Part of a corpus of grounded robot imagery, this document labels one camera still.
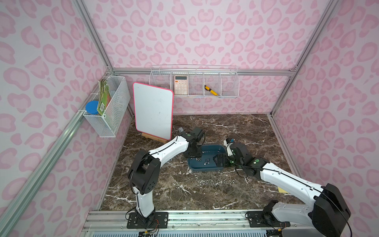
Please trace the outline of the teal plastic storage box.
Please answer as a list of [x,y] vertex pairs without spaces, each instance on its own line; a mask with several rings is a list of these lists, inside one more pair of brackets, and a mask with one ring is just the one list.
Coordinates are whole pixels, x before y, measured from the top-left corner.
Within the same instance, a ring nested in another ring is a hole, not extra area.
[[203,145],[200,158],[188,158],[192,172],[211,172],[224,169],[223,157],[227,153],[221,145]]

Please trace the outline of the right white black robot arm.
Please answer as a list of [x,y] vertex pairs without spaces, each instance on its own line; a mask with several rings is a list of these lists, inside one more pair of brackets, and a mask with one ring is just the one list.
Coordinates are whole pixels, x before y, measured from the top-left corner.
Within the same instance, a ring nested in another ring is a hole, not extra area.
[[298,223],[314,227],[326,237],[339,237],[350,226],[351,212],[336,186],[322,186],[286,172],[264,158],[252,156],[244,144],[233,139],[226,139],[224,145],[226,153],[213,158],[218,167],[241,169],[248,177],[273,184],[302,201],[288,204],[272,200],[261,213],[261,223],[278,225],[281,230],[289,223]]

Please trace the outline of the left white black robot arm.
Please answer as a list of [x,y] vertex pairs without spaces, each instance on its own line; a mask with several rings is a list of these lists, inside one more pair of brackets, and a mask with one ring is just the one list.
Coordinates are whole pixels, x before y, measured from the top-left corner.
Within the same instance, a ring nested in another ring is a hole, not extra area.
[[205,132],[195,128],[191,132],[182,131],[162,146],[136,154],[128,172],[129,185],[136,196],[136,213],[144,219],[152,218],[155,212],[153,190],[158,183],[162,166],[175,156],[186,158],[202,156],[200,141],[205,141]]

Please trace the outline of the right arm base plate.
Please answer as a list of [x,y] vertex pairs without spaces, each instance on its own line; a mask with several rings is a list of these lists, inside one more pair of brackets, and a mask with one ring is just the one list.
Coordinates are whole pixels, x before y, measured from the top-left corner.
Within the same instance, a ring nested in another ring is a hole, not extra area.
[[280,222],[271,213],[265,211],[248,211],[245,213],[251,228],[286,228],[290,222]]

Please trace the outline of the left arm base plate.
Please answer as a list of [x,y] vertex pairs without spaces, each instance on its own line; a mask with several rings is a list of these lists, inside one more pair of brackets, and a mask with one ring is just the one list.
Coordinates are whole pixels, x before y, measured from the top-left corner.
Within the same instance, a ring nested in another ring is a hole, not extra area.
[[167,229],[169,213],[154,211],[148,217],[143,217],[138,212],[131,212],[126,220],[127,229],[155,229],[156,226],[160,229]]

